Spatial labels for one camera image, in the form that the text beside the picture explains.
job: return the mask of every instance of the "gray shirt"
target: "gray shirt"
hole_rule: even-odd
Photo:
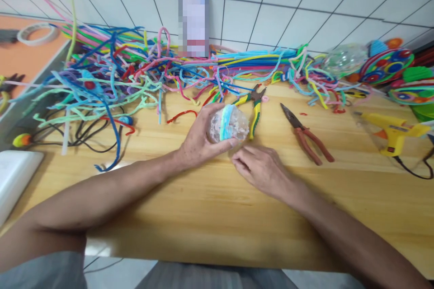
[[[0,274],[2,289],[87,289],[83,255],[56,252]],[[282,270],[158,262],[136,289],[297,289]]]

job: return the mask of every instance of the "red-handled pliers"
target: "red-handled pliers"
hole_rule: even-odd
[[[315,152],[309,147],[306,141],[306,135],[311,138],[311,140],[318,146],[318,148],[321,150],[321,152],[324,154],[324,157],[329,162],[334,162],[335,159],[331,155],[331,153],[327,150],[326,146],[322,143],[321,140],[319,140],[312,132],[309,131],[306,127],[303,126],[303,124],[295,117],[294,113],[292,113],[285,105],[280,103],[280,106],[282,106],[283,112],[285,113],[286,118],[291,123],[295,130],[295,136],[297,137],[298,142],[300,143],[303,150],[306,152],[306,154],[312,158],[315,164],[318,166],[322,165],[322,161],[320,158],[315,154]]]

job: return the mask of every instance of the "tape roll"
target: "tape roll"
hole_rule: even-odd
[[[33,40],[30,41],[28,40],[28,36],[33,33],[34,31],[37,31],[39,29],[43,29],[43,28],[48,28],[50,30],[50,32],[37,39],[37,40]],[[24,29],[21,29],[17,35],[17,39],[21,42],[24,43],[28,46],[40,46],[43,44],[47,44],[49,42],[51,42],[53,39],[55,39],[57,37],[58,34],[58,30],[56,27],[50,25],[49,23],[36,23],[30,26],[27,26]]]

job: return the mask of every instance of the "forearm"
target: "forearm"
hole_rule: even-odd
[[[183,170],[176,152],[136,162],[59,192],[28,211],[21,222],[45,229],[85,231],[103,224]]]
[[[380,288],[431,288],[396,249],[349,214],[297,182],[287,203],[305,217],[325,242],[360,275]]]

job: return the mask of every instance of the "yellow glue gun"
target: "yellow glue gun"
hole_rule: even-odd
[[[382,128],[382,130],[375,133],[375,135],[388,140],[387,148],[380,150],[382,155],[388,157],[395,157],[401,154],[406,137],[419,138],[431,131],[429,126],[423,124],[410,126],[406,124],[406,120],[397,117],[389,117],[376,113],[355,112],[355,114],[360,115],[362,119]]]

